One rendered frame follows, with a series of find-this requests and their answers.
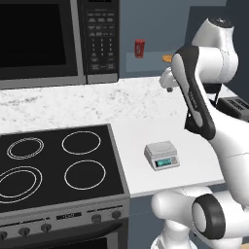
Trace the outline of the blue-grey open cabinet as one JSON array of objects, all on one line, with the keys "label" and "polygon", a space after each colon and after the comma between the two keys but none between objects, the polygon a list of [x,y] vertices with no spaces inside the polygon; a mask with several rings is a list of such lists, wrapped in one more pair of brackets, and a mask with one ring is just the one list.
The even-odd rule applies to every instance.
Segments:
[{"label": "blue-grey open cabinet", "polygon": [[[161,60],[185,44],[189,11],[194,6],[225,6],[227,0],[120,0],[120,77],[159,76]],[[145,40],[144,56],[134,54]]]}]

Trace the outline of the black microwave door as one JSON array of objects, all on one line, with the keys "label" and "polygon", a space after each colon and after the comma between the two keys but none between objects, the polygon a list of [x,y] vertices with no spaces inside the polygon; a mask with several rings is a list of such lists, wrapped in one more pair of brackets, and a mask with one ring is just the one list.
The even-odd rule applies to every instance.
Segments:
[{"label": "black microwave door", "polygon": [[0,89],[85,82],[77,0],[0,0]]}]

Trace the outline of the dark blue cabinet door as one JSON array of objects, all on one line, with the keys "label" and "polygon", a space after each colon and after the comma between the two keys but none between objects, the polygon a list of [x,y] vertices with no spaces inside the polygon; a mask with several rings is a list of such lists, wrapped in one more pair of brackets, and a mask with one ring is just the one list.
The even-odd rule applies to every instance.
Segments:
[{"label": "dark blue cabinet door", "polygon": [[249,0],[227,0],[225,6],[190,8],[185,43],[192,42],[197,30],[208,18],[227,18],[234,25],[233,45],[238,54],[238,69],[228,88],[249,99]]}]

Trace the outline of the grey digital scale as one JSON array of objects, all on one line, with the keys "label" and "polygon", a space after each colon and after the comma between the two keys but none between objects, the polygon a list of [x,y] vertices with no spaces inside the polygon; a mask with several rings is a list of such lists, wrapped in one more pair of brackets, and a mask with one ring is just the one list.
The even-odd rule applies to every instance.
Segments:
[{"label": "grey digital scale", "polygon": [[180,165],[177,150],[170,141],[148,144],[144,156],[155,171]]}]

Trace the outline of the black electric stove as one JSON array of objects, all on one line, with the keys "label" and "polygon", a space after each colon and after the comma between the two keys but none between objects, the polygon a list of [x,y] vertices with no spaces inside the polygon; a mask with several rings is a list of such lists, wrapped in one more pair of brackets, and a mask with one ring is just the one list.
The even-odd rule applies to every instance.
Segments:
[{"label": "black electric stove", "polygon": [[[114,211],[122,216],[115,220]],[[107,124],[0,135],[0,231],[50,231],[124,222],[129,190],[112,128]]]}]

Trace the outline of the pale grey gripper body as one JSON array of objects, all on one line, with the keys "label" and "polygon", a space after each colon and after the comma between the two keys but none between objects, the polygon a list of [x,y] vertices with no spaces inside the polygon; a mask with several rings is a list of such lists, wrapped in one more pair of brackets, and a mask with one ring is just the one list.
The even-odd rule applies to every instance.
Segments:
[{"label": "pale grey gripper body", "polygon": [[164,89],[173,89],[178,86],[170,67],[167,67],[160,76],[160,85]]}]

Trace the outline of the red wrapped bar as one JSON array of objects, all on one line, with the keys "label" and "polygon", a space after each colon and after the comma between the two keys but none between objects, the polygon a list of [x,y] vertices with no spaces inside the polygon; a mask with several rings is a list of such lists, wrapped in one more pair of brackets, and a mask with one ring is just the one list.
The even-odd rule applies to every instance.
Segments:
[{"label": "red wrapped bar", "polygon": [[145,40],[136,39],[134,43],[134,54],[137,58],[142,58],[144,56]]}]

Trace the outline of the black and steel microwave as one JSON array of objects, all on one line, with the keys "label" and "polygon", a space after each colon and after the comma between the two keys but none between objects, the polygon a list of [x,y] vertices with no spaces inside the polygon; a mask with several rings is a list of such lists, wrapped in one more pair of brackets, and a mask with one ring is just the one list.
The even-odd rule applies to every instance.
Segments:
[{"label": "black and steel microwave", "polygon": [[84,85],[119,80],[119,0],[77,0]]}]

